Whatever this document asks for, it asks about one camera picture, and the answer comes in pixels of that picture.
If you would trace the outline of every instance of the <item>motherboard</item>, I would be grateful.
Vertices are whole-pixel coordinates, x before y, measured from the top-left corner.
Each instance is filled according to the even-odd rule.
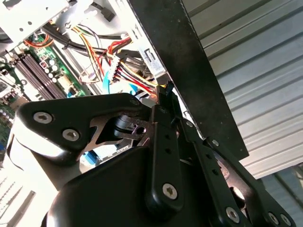
[[[15,111],[30,101],[89,95],[53,47],[33,48],[21,44],[18,52],[0,62],[0,149],[4,149]]]

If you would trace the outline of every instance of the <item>black plastic bracket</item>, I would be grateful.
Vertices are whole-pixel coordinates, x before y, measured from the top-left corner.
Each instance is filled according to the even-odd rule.
[[[155,217],[169,219],[184,205],[177,134],[169,112],[160,105],[153,106],[151,122],[145,202]]]
[[[204,144],[214,151],[216,159],[228,169],[230,176],[227,180],[229,187],[236,187],[244,197],[247,214],[253,226],[282,226],[287,227],[281,215],[287,217],[291,226],[293,219],[275,201],[269,193],[224,147],[213,138],[206,138]]]
[[[37,112],[51,115],[51,122],[43,124],[35,121],[33,116]],[[116,143],[123,139],[122,135],[119,138],[119,133],[112,137],[108,137],[108,133],[102,133],[114,132],[117,117],[122,115],[148,120],[150,108],[126,93],[30,102],[21,106],[16,113],[18,130],[15,135],[21,144],[53,162],[71,165],[85,151],[106,144],[105,142]],[[62,136],[65,129],[75,130],[79,139],[66,140]]]
[[[210,199],[213,206],[208,210],[208,217],[212,225],[227,227],[252,226],[238,208],[212,149],[203,145],[202,139],[191,122],[183,119],[181,127],[188,141],[187,150],[192,152],[191,157],[194,165],[201,167],[201,177],[206,181],[207,188],[211,194]],[[228,218],[227,208],[232,208],[236,212],[238,221],[232,221]]]

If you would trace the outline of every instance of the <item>black panel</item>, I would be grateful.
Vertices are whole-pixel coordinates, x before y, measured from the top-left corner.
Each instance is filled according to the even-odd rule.
[[[225,97],[181,0],[128,0],[205,137],[248,156]]]
[[[144,203],[148,152],[129,150],[67,183],[48,212],[55,227],[208,227],[208,192],[197,171],[181,163],[184,208],[169,221],[159,221]]]

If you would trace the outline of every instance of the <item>capacitor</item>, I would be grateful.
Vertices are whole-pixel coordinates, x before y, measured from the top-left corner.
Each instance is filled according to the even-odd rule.
[[[58,70],[58,66],[57,66],[57,65],[53,65],[53,66],[52,66],[52,70],[53,70],[53,71],[57,71],[57,70]]]
[[[56,64],[56,61],[54,60],[54,59],[51,59],[51,60],[49,60],[49,62],[48,62],[50,65],[55,65]]]

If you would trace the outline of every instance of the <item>metal sheet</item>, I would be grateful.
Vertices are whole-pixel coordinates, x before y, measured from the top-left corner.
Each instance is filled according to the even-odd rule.
[[[241,162],[256,178],[303,162],[303,1],[199,2],[184,0],[250,153]]]
[[[268,193],[294,219],[296,225],[303,226],[303,189],[298,177],[291,167],[263,177],[262,182]]]
[[[65,0],[22,0],[12,8],[0,4],[0,27],[18,44],[68,7]]]
[[[122,23],[128,31],[132,41],[137,46],[139,53],[144,59],[151,73],[158,77],[166,73],[166,70],[156,54],[148,36],[144,32],[144,28],[140,26],[140,22],[133,13],[130,4],[125,0],[115,0],[111,2],[115,12],[118,14]]]

